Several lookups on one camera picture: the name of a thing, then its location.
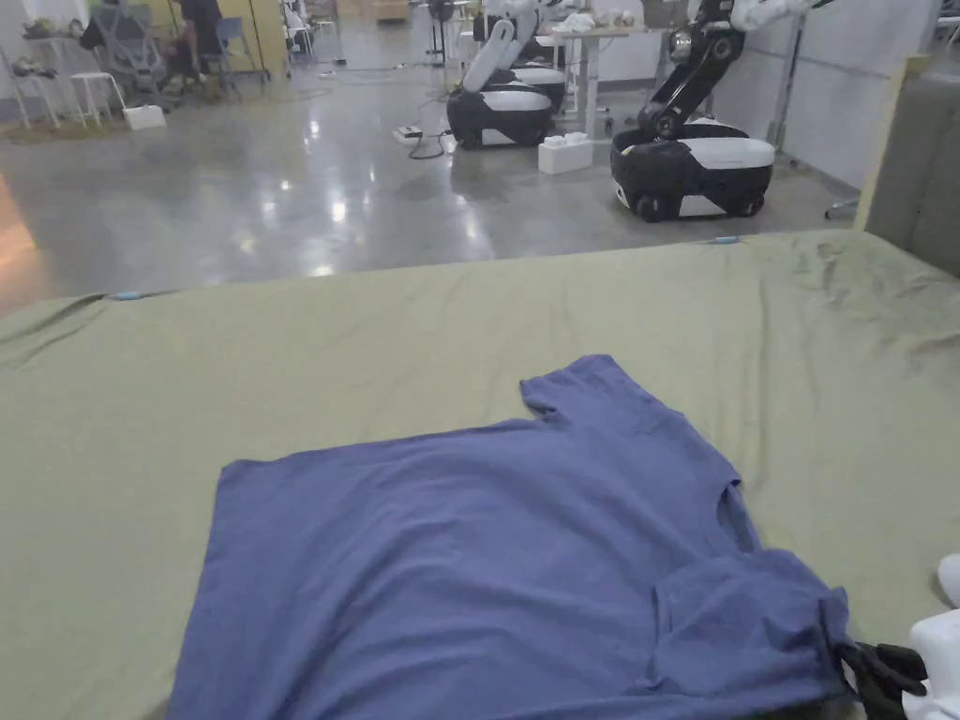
green sheet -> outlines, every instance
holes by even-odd
[[[904,642],[960,551],[960,283],[873,236],[47,302],[0,320],[0,717],[163,716],[216,480],[526,417],[610,353],[743,473],[763,539]]]

power strip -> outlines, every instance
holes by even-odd
[[[416,145],[423,140],[423,131],[416,125],[404,125],[394,130],[394,137],[400,145]]]

concrete floor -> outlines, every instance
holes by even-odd
[[[345,28],[348,67],[421,61],[421,25]],[[459,74],[313,66],[269,97],[182,108],[167,130],[0,144],[0,314],[33,300],[600,251],[816,228],[842,190],[778,167],[750,220],[649,226],[612,192],[609,146],[557,177],[535,150],[417,162],[390,135],[443,126]],[[642,104],[627,94],[619,120]],[[437,148],[436,141],[424,152]]]

fan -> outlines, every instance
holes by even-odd
[[[427,0],[426,7],[430,12],[430,17],[438,22],[449,22],[453,17],[452,0]]]

white block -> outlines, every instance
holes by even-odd
[[[145,130],[147,128],[166,128],[167,121],[163,117],[163,109],[156,105],[145,105],[142,108],[127,108],[124,110],[127,124],[131,130]]]
[[[541,143],[538,148],[540,171],[548,175],[568,173],[593,164],[593,143],[579,142],[550,147]]]

